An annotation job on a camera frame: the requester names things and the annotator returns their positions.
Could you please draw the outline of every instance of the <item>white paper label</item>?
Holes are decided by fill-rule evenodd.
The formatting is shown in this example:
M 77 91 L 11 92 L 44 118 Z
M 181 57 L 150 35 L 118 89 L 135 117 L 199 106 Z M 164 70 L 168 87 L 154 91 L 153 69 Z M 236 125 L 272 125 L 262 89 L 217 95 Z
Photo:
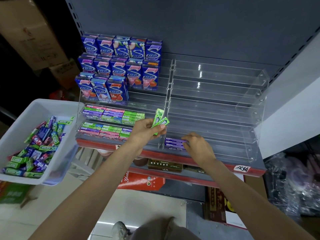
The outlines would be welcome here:
M 249 167 L 249 166 L 236 165 L 233 170 L 234 171 L 239 171 L 239 172 L 248 172 L 250 168 L 251 167 Z

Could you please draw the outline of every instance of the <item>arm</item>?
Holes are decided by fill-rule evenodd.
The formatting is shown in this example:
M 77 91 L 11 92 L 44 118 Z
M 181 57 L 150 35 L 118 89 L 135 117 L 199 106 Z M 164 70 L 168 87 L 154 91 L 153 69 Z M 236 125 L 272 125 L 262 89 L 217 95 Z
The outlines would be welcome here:
M 217 182 L 255 240 L 315 240 L 217 160 L 212 147 L 192 132 L 182 137 L 184 147 L 198 165 Z
M 166 133 L 153 119 L 136 121 L 129 139 L 38 227 L 29 240 L 86 240 L 132 161 L 149 140 Z

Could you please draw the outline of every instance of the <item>plastic wrap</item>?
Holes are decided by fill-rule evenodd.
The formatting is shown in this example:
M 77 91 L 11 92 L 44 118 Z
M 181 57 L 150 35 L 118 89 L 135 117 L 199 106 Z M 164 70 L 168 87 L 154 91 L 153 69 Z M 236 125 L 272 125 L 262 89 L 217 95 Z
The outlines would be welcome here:
M 320 216 L 320 187 L 311 172 L 295 157 L 275 154 L 266 162 L 269 201 L 286 215 Z

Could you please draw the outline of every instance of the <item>white plastic bin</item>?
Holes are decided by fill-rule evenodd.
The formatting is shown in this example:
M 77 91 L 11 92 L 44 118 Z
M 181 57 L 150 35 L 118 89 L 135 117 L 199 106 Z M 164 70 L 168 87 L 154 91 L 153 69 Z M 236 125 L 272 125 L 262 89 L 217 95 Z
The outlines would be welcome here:
M 82 108 L 83 104 L 50 99 L 36 99 L 30 103 L 0 139 L 0 169 L 6 167 L 7 156 L 27 146 L 23 141 L 42 121 L 47 121 L 51 116 L 57 117 L 58 120 L 69 120 L 71 116 L 77 117 L 78 107 Z M 41 178 L 17 177 L 1 172 L 0 180 L 34 185 L 56 185 L 61 182 L 78 149 L 75 140 L 76 120 L 71 125 L 66 125 L 63 133 L 66 135 Z

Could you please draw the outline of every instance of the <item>red bag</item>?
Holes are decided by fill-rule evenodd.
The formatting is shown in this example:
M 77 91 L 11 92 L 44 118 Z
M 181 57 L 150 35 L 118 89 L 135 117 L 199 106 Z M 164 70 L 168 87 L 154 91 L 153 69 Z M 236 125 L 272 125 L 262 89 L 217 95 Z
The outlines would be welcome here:
M 165 184 L 165 182 L 166 180 L 162 177 L 127 172 L 121 180 L 118 189 L 157 191 Z

